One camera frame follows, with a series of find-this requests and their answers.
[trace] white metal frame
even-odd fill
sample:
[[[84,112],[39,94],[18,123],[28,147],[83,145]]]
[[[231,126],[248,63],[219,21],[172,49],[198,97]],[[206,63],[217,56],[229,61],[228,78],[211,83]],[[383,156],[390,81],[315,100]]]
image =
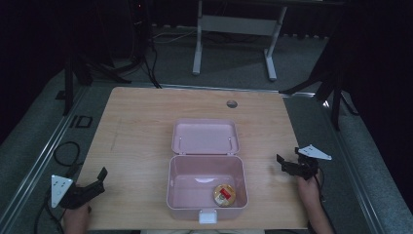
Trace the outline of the white metal frame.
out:
[[[277,20],[270,19],[244,19],[229,18],[219,16],[208,16],[203,14],[203,0],[198,1],[198,25],[197,25],[197,46],[195,49],[194,67],[192,73],[201,73],[201,59],[203,54],[202,33],[203,31],[243,33],[251,35],[271,36],[272,41],[268,49],[264,50],[264,58],[267,64],[269,79],[277,79],[276,69],[274,68],[273,52],[280,35],[282,21],[287,7],[282,7]]]

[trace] pink box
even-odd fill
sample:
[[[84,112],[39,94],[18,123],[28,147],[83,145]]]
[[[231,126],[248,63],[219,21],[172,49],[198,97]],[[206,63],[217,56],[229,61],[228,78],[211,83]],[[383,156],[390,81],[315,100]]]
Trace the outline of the pink box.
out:
[[[225,119],[179,119],[174,126],[169,164],[167,204],[176,219],[216,223],[236,218],[248,202],[243,161],[233,121]],[[213,190],[220,184],[236,190],[228,208],[217,206]]]

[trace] round container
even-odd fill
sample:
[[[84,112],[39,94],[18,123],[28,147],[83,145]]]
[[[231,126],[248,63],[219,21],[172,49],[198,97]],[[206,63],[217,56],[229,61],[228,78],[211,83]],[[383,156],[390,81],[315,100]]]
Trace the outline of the round container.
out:
[[[213,191],[213,200],[219,207],[230,207],[236,198],[235,189],[229,184],[216,186]]]

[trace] human arm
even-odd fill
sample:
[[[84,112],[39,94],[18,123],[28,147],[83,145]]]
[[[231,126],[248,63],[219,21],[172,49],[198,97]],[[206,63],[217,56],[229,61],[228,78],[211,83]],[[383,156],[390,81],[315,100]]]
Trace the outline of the human arm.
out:
[[[67,209],[63,215],[65,234],[86,234],[89,226],[89,203],[82,207]]]
[[[334,233],[319,200],[319,186],[316,179],[311,177],[305,180],[303,177],[297,176],[297,183],[299,196],[313,229],[318,234]]]

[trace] box lid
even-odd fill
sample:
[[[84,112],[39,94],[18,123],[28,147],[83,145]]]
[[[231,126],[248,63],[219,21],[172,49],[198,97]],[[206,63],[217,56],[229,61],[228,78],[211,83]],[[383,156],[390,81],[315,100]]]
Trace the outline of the box lid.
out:
[[[178,119],[172,150],[180,155],[235,155],[240,150],[235,123],[228,119]]]

